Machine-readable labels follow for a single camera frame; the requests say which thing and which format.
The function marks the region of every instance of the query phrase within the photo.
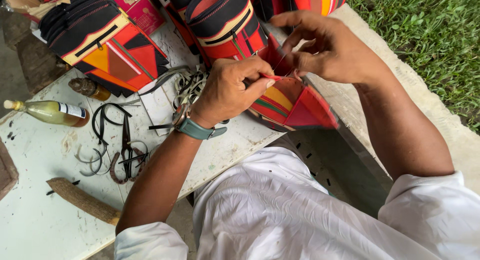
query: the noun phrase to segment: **white shirt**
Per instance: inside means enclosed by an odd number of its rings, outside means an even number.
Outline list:
[[[480,259],[480,197],[462,173],[399,177],[378,220],[328,195],[290,150],[265,147],[225,171],[193,209],[197,259]],[[186,259],[162,222],[131,227],[115,259]]]

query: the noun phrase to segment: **pink box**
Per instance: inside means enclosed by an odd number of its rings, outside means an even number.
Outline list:
[[[137,23],[146,35],[152,34],[165,24],[165,19],[150,0],[137,0],[131,5],[124,0],[114,1]]]

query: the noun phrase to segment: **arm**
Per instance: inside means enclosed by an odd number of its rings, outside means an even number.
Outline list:
[[[259,72],[274,75],[270,65],[258,57],[215,61],[201,97],[191,106],[190,119],[212,128],[238,116],[275,82],[260,78]],[[242,82],[245,78],[255,81],[247,89]],[[177,131],[166,138],[133,184],[115,230],[117,235],[129,227],[165,222],[201,143]]]
[[[297,26],[283,45],[287,62],[327,81],[354,84],[372,146],[394,181],[403,174],[453,174],[452,159],[440,132],[387,65],[345,24],[311,11],[286,12],[270,21],[277,27]],[[301,39],[308,42],[292,52]]]

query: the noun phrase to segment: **fingernail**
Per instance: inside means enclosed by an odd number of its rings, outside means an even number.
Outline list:
[[[267,83],[267,88],[273,86],[273,84],[275,84],[275,80],[274,80],[274,79],[270,79],[270,81],[268,81],[268,83]]]

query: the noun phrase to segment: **shirt sleeve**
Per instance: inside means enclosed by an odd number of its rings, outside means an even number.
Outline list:
[[[378,220],[442,259],[480,256],[480,196],[467,189],[459,171],[448,176],[400,176]]]
[[[188,246],[163,222],[123,230],[115,239],[115,260],[187,259]]]

